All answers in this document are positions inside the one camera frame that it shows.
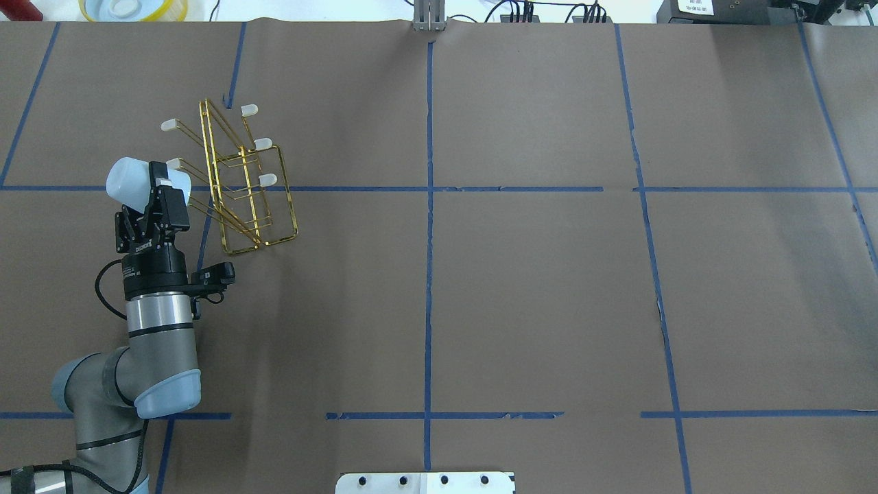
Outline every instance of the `silver cylinder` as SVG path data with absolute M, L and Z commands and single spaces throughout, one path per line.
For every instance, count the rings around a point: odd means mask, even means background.
M 192 323 L 191 299 L 180 292 L 140 295 L 128 302 L 125 308 L 129 333 Z

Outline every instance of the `label sticker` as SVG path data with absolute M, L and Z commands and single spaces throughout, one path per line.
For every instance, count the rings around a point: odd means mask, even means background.
M 713 15 L 713 0 L 677 0 L 681 12 L 700 16 Z

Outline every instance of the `white metal plate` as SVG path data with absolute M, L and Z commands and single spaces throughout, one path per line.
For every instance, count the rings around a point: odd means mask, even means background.
M 335 494 L 515 494 L 515 474 L 506 472 L 344 474 L 335 484 Z

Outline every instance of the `yellow container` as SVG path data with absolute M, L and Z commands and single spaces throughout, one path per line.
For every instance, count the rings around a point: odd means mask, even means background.
M 181 21 L 188 9 L 188 0 L 79 0 L 91 22 Z

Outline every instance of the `light blue joint cap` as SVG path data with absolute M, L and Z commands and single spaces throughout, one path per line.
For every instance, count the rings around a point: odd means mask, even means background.
M 131 491 L 131 494 L 149 494 L 149 476 L 143 479 L 143 482 L 135 487 L 134 490 Z
M 201 371 L 192 369 L 157 382 L 134 399 L 140 418 L 164 417 L 201 402 Z
M 97 353 L 90 353 L 79 359 L 71 360 L 61 366 L 61 368 L 58 369 L 58 372 L 55 373 L 55 377 L 52 379 L 52 399 L 55 401 L 55 404 L 58 405 L 59 410 L 73 413 L 70 407 L 67 406 L 67 400 L 64 399 L 64 392 L 67 391 L 67 381 L 70 381 L 70 375 L 73 374 L 73 371 L 75 371 L 77 367 L 79 367 L 79 364 L 83 363 L 83 360 L 94 355 L 97 355 Z

